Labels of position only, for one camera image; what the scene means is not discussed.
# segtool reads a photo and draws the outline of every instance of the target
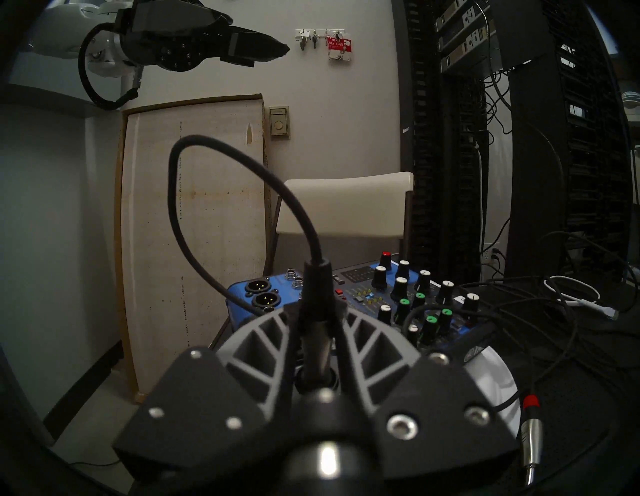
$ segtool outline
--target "chair backrest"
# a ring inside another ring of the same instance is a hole
[[[395,237],[405,235],[407,193],[413,174],[349,179],[289,179],[285,182],[307,211],[318,234],[326,236]],[[284,203],[276,231],[302,234],[300,224]]]

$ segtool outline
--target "chair leg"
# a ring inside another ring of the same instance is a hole
[[[225,333],[227,326],[230,326],[230,325],[231,325],[231,319],[227,317],[227,320],[225,320],[225,322],[220,327],[218,334],[216,334],[215,338],[213,338],[213,341],[211,341],[211,344],[209,344],[209,349],[216,348],[216,345],[218,344],[218,341],[220,341],[220,338],[222,337],[222,335]]]
[[[269,236],[269,250],[267,251],[267,257],[264,260],[264,269],[262,270],[262,277],[273,274],[273,263],[276,259],[276,247],[278,246],[278,218],[280,217],[280,206],[282,204],[282,198],[278,197],[276,203],[276,213],[273,216],[273,222],[271,224],[271,233]]]
[[[411,243],[411,212],[413,206],[413,191],[407,191],[404,196],[404,237],[400,242],[400,254],[403,260],[409,259]]]

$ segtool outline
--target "red key tag package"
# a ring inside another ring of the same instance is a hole
[[[328,36],[329,58],[351,61],[351,40],[342,34]]]

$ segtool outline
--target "black knob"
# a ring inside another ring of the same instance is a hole
[[[380,305],[378,320],[385,324],[391,324],[391,307],[389,305]]]
[[[438,334],[438,318],[433,315],[427,316],[422,325],[422,336],[420,336],[420,342],[429,346],[436,339]]]
[[[448,308],[444,308],[440,312],[440,334],[446,334],[449,332],[449,328],[451,327],[451,319],[453,318],[453,312]]]
[[[403,298],[400,301],[398,301],[398,308],[396,309],[396,314],[394,315],[395,324],[399,326],[404,324],[404,320],[406,319],[406,316],[409,315],[410,305],[411,305],[411,302],[406,298]]]
[[[387,288],[387,269],[386,267],[379,265],[373,271],[373,281],[371,281],[371,287],[384,291]]]
[[[476,293],[470,292],[465,298],[465,302],[462,304],[462,309],[468,310],[469,312],[477,312],[479,303],[480,297]]]
[[[418,332],[418,326],[415,324],[411,324],[409,326],[409,333],[406,338],[409,340],[411,344],[413,344],[417,348],[419,337],[420,337],[420,333]]]
[[[385,269],[391,270],[391,252],[382,252],[378,265],[382,265]]]
[[[448,305],[451,303],[451,296],[453,296],[453,283],[451,281],[442,281],[438,296],[436,296],[436,303]]]
[[[413,301],[411,302],[411,309],[413,310],[415,307],[419,307],[420,305],[424,305],[424,294],[421,292],[417,292],[413,297]]]
[[[431,272],[428,270],[421,270],[418,274],[418,282],[415,283],[413,288],[425,296],[431,296]]]
[[[391,292],[391,299],[394,301],[400,301],[403,298],[406,298],[406,278],[396,277],[396,283],[394,284],[394,289]]]
[[[406,260],[400,260],[398,262],[396,277],[404,277],[405,279],[409,279],[409,262],[407,262]]]

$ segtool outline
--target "thermostat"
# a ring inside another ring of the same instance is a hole
[[[289,107],[269,107],[269,125],[272,136],[288,136]]]

